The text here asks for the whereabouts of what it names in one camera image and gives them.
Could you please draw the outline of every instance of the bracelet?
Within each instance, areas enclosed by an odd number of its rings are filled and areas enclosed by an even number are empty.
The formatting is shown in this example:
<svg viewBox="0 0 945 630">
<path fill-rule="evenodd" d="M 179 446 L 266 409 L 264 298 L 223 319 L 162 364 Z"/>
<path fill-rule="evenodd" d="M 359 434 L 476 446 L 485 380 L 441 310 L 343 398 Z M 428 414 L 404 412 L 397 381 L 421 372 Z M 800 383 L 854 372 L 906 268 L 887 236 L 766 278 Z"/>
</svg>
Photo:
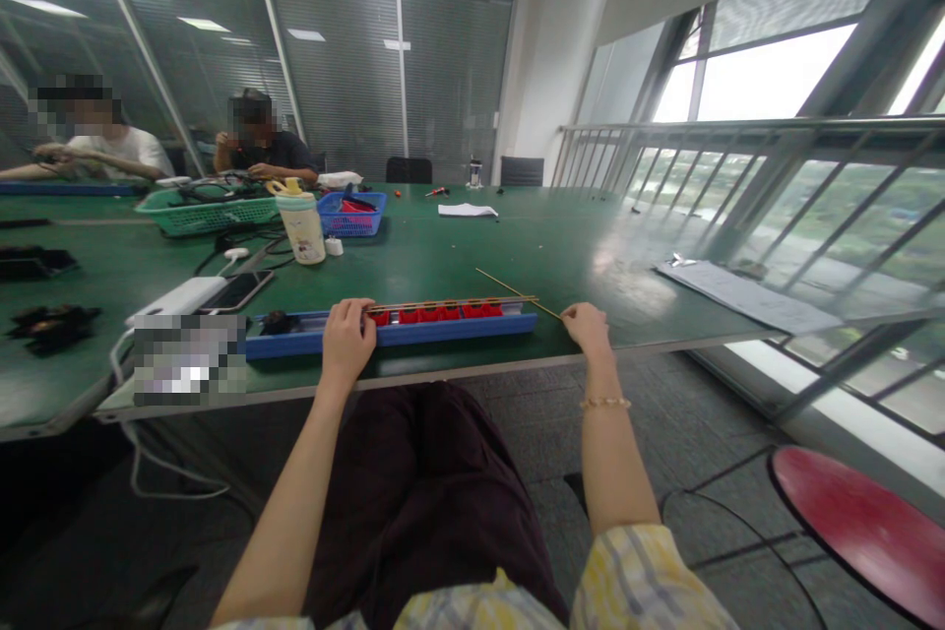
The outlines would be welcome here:
<svg viewBox="0 0 945 630">
<path fill-rule="evenodd" d="M 584 410 L 596 409 L 597 407 L 624 407 L 625 409 L 630 408 L 630 402 L 626 399 L 586 399 L 581 402 L 581 408 Z"/>
</svg>

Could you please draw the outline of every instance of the floor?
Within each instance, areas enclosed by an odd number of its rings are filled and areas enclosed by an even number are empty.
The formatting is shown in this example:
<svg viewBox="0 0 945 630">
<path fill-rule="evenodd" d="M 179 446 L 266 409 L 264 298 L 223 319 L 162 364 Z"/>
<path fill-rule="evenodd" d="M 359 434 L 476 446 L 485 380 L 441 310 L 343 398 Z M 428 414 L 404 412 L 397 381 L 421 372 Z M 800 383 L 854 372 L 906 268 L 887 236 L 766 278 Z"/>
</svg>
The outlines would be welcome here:
<svg viewBox="0 0 945 630">
<path fill-rule="evenodd" d="M 731 391 L 684 354 L 620 364 L 632 418 L 658 496 L 692 485 L 771 443 L 787 442 Z M 486 407 L 506 438 L 537 507 L 555 580 L 569 601 L 591 546 L 587 518 L 562 475 L 580 469 L 584 371 L 538 369 L 459 382 Z M 307 413 L 307 402 L 202 414 L 215 433 L 267 484 L 275 483 Z M 129 609 L 163 573 L 191 563 L 166 630 L 206 627 L 251 532 L 250 520 L 225 499 L 142 500 L 128 486 L 131 462 L 102 477 L 71 510 L 68 523 L 0 584 L 0 628 L 66 628 Z M 143 479 L 147 485 L 156 480 Z M 759 461 L 708 490 L 767 536 L 797 530 Z M 737 520 L 699 499 L 675 497 L 666 523 L 688 563 L 756 539 Z M 813 542 L 782 547 L 790 561 L 819 555 Z M 834 562 L 797 574 L 831 630 L 911 628 Z M 700 572 L 743 628 L 816 627 L 790 574 L 766 550 Z"/>
</svg>

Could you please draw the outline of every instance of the bamboo skewer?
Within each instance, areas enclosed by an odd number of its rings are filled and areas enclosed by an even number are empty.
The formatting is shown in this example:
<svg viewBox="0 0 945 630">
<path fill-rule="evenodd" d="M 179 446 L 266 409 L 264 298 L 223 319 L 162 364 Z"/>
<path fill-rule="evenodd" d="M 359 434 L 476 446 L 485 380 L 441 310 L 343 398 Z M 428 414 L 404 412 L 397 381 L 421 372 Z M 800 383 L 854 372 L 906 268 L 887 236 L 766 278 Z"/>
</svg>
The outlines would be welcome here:
<svg viewBox="0 0 945 630">
<path fill-rule="evenodd" d="M 416 303 L 398 303 L 396 305 L 372 305 L 369 308 L 364 308 L 366 313 L 378 313 L 385 311 L 396 311 L 396 310 L 422 310 L 426 307 L 446 307 L 451 306 L 454 303 L 456 305 L 469 305 L 471 302 L 478 302 L 480 304 L 485 304 L 486 302 L 511 304 L 519 302 L 531 302 L 534 303 L 537 301 L 537 298 L 534 295 L 520 295 L 519 297 L 480 297 L 480 298 L 444 298 L 442 300 L 425 300 L 423 302 Z"/>
<path fill-rule="evenodd" d="M 491 280 L 493 280 L 493 281 L 496 281 L 496 282 L 497 282 L 499 285 L 501 285 L 502 287 L 511 290 L 511 291 L 514 292 L 516 295 L 521 295 L 522 297 L 525 297 L 524 295 L 522 295 L 521 293 L 519 293 L 517 290 L 515 290 L 515 289 L 514 289 L 513 287 L 511 287 L 510 285 L 506 285 L 505 283 L 499 281 L 499 280 L 498 280 L 497 278 L 495 278 L 494 276 L 490 276 L 490 275 L 489 275 L 486 271 L 484 271 L 483 269 L 477 268 L 476 270 L 479 271 L 479 272 L 480 272 L 481 274 L 483 274 L 484 276 L 486 276 L 488 279 L 491 279 Z M 534 305 L 536 308 L 540 308 L 541 310 L 544 310 L 548 315 L 551 315 L 552 317 L 556 317 L 558 320 L 561 320 L 561 316 L 560 316 L 560 315 L 558 315 L 557 313 L 551 312 L 551 311 L 548 310 L 546 307 L 544 307 L 544 305 L 539 305 L 539 304 L 536 302 L 536 300 L 532 300 L 531 303 L 532 303 L 532 305 Z"/>
</svg>

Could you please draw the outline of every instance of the black shirt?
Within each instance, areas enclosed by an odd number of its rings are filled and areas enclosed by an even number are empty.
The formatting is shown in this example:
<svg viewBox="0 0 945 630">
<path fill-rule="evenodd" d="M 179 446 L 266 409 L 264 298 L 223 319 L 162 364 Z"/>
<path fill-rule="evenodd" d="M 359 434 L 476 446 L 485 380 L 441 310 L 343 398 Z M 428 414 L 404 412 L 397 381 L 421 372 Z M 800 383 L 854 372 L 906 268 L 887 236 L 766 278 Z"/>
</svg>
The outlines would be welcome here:
<svg viewBox="0 0 945 630">
<path fill-rule="evenodd" d="M 230 151 L 229 159 L 232 162 L 233 169 L 249 169 L 254 164 L 264 162 L 265 164 L 275 165 L 276 167 L 288 167 L 289 169 L 310 169 L 319 173 L 320 170 L 315 162 L 315 158 L 309 152 L 308 147 L 299 140 L 298 136 L 288 131 L 279 131 L 274 137 L 273 142 L 268 148 L 259 148 L 256 146 L 249 148 L 237 148 Z"/>
</svg>

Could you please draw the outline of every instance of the plaid shirt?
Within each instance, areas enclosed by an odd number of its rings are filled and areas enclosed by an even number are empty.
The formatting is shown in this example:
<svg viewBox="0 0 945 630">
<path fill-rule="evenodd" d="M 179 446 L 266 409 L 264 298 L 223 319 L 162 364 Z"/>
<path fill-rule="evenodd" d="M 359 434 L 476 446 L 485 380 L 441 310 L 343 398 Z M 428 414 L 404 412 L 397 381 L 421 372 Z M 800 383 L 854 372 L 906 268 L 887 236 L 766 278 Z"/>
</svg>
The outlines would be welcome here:
<svg viewBox="0 0 945 630">
<path fill-rule="evenodd" d="M 440 627 L 563 630 L 531 594 L 499 569 L 491 584 L 457 586 L 410 599 L 395 630 Z M 313 630 L 308 618 L 257 618 L 220 630 Z M 660 525 L 618 527 L 600 535 L 574 598 L 571 630 L 688 630 L 737 625 L 686 568 L 672 533 Z M 367 630 L 359 612 L 327 630 Z"/>
</svg>

